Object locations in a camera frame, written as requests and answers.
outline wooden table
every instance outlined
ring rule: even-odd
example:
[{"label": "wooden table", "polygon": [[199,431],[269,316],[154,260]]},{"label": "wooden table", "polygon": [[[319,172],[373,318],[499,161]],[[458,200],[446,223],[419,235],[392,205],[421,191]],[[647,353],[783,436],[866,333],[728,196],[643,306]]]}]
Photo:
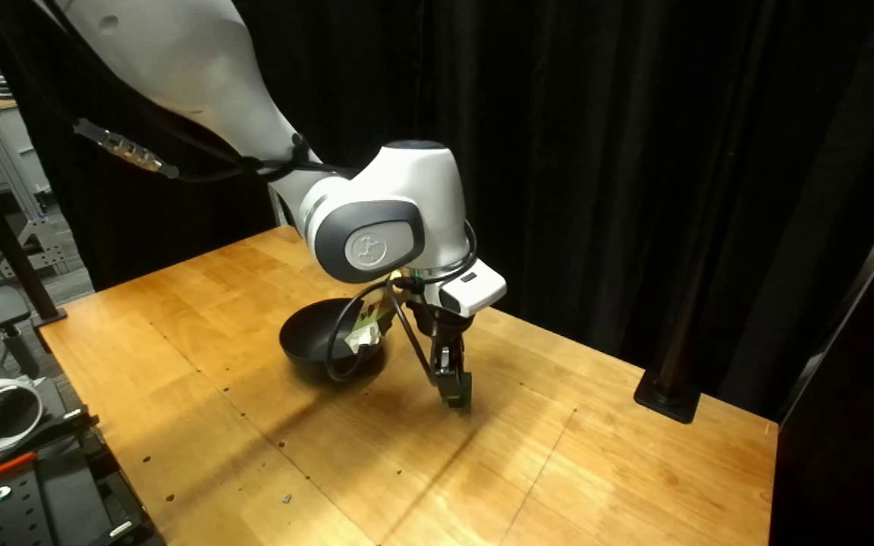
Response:
[{"label": "wooden table", "polygon": [[267,230],[43,326],[167,543],[767,543],[775,421],[703,396],[677,425],[637,368],[499,309],[465,335],[470,411],[400,326],[373,381],[325,390],[276,333],[340,294]]}]

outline wooden tabletop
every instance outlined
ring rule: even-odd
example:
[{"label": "wooden tabletop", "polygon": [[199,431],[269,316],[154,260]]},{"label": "wooden tabletop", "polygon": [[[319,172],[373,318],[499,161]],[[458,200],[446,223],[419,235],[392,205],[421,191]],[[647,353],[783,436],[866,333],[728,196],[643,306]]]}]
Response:
[{"label": "wooden tabletop", "polygon": [[677,425],[637,368],[499,309],[465,335],[470,411],[400,326],[373,381],[316,389],[276,333],[343,294],[267,230],[43,326],[167,543],[767,543],[775,421],[703,396]]}]

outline black bowl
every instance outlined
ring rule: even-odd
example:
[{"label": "black bowl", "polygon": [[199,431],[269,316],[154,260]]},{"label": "black bowl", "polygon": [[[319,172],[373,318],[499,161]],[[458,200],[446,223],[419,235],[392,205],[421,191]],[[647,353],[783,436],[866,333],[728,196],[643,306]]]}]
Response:
[{"label": "black bowl", "polygon": [[278,329],[283,352],[297,375],[325,384],[350,384],[381,369],[381,344],[351,352],[347,335],[357,318],[357,303],[347,297],[319,300],[297,309]]}]

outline black backdrop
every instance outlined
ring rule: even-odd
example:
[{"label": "black backdrop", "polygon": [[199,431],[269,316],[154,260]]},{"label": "black backdrop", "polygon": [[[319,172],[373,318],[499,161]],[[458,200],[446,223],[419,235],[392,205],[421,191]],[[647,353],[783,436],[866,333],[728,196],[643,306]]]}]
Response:
[{"label": "black backdrop", "polygon": [[[322,156],[458,151],[504,309],[779,414],[874,239],[874,0],[238,7]],[[136,98],[91,89],[29,0],[0,0],[0,63],[101,288],[269,223],[251,183],[151,184],[69,135],[51,101]],[[157,133],[140,112],[112,125]]]}]

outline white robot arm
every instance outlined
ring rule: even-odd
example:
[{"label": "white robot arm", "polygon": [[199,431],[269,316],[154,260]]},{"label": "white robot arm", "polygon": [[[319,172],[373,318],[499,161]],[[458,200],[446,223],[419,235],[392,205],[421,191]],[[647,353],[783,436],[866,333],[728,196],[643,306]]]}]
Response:
[{"label": "white robot arm", "polygon": [[[343,282],[394,269],[425,280],[412,309],[436,343],[435,368],[446,364],[446,344],[458,347],[454,335],[473,313],[504,297],[506,282],[478,258],[451,151],[436,141],[383,146],[354,180],[319,167],[319,155],[297,146],[297,129],[267,95],[231,0],[36,2],[157,106],[203,125],[247,156],[296,163],[269,183],[269,196],[325,273]],[[160,167],[116,133],[82,133],[140,167]]]}]

